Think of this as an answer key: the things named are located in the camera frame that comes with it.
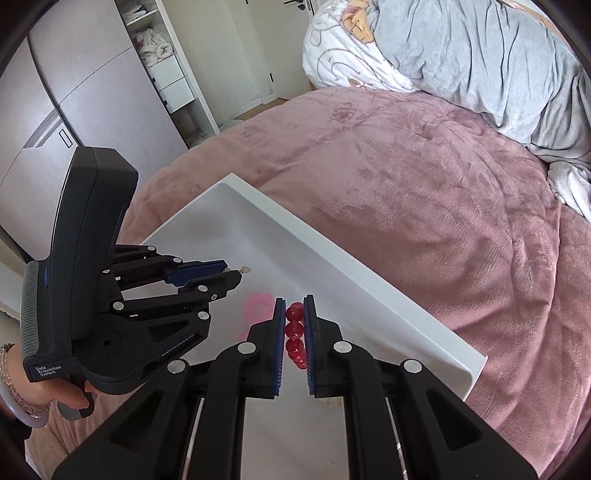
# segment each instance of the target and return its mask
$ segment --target white tray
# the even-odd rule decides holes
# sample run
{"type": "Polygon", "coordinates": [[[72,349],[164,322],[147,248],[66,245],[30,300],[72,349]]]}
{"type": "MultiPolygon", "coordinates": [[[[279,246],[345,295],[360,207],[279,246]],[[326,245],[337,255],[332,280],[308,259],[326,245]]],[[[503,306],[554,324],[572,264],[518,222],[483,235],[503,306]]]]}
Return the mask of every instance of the white tray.
{"type": "MultiPolygon", "coordinates": [[[[243,307],[254,293],[283,297],[288,305],[313,294],[318,315],[337,322],[346,340],[381,360],[419,359],[464,399],[486,362],[383,278],[233,174],[144,243],[186,261],[224,259],[231,268],[251,269],[226,299],[210,304],[210,334],[186,355],[192,364],[244,339],[243,307]]],[[[126,298],[175,291],[158,283],[126,298]]],[[[285,355],[279,398],[247,401],[242,479],[348,479],[340,404],[309,396],[306,372],[285,355]]]]}

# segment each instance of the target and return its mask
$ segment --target grip handle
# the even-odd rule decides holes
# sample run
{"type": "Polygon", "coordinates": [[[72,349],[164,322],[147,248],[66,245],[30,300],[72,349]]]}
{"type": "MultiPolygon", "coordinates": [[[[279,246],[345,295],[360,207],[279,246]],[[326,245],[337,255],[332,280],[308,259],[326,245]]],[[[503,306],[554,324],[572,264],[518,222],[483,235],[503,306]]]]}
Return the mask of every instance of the grip handle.
{"type": "MultiPolygon", "coordinates": [[[[70,381],[84,392],[85,378],[82,376],[72,376],[70,381]]],[[[95,410],[95,395],[93,393],[84,392],[84,396],[88,399],[88,407],[81,410],[74,410],[73,408],[64,405],[61,402],[57,403],[57,409],[60,411],[61,416],[66,420],[75,421],[90,417],[95,410]]]]}

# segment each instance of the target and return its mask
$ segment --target hand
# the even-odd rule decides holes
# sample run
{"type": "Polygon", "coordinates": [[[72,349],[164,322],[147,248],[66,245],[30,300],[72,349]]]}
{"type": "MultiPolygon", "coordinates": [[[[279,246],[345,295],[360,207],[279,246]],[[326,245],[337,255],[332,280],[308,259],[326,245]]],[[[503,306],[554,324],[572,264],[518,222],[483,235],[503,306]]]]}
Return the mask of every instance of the hand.
{"type": "MultiPolygon", "coordinates": [[[[88,400],[82,390],[67,380],[53,378],[42,382],[29,382],[22,366],[20,345],[15,345],[9,350],[7,368],[14,389],[24,401],[30,404],[46,405],[57,400],[75,410],[88,407],[88,400]]],[[[95,389],[87,382],[85,390],[94,391],[95,389]]]]}

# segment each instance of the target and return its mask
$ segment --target screw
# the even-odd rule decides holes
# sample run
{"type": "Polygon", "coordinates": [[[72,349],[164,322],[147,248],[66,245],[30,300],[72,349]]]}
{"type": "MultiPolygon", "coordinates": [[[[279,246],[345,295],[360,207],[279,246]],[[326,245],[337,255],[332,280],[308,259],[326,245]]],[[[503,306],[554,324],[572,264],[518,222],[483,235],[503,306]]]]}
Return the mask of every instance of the screw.
{"type": "Polygon", "coordinates": [[[413,360],[413,359],[406,360],[404,362],[403,366],[404,366],[404,369],[410,374],[417,374],[423,369],[421,362],[419,362],[418,360],[413,360]]]}
{"type": "Polygon", "coordinates": [[[338,353],[349,353],[353,349],[353,346],[349,342],[344,342],[341,340],[340,342],[336,342],[333,345],[333,348],[338,353]]]}
{"type": "Polygon", "coordinates": [[[238,351],[243,355],[254,353],[256,351],[256,345],[252,342],[242,342],[238,345],[238,351]]]}
{"type": "Polygon", "coordinates": [[[167,365],[166,369],[172,374],[179,374],[184,372],[185,362],[182,360],[173,360],[167,365]]]}

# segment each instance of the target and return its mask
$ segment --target floor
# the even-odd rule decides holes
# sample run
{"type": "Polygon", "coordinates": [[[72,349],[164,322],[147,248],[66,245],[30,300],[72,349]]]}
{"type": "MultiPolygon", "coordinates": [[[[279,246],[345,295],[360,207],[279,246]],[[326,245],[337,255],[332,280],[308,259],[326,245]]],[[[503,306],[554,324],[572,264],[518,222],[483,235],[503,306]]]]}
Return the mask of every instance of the floor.
{"type": "Polygon", "coordinates": [[[240,116],[237,116],[236,120],[250,120],[252,117],[257,116],[259,113],[263,113],[265,110],[269,110],[269,108],[273,108],[277,105],[283,105],[286,101],[287,100],[284,100],[283,98],[278,98],[277,100],[273,100],[272,102],[266,105],[256,106],[252,110],[249,110],[248,112],[243,113],[240,116]]]}

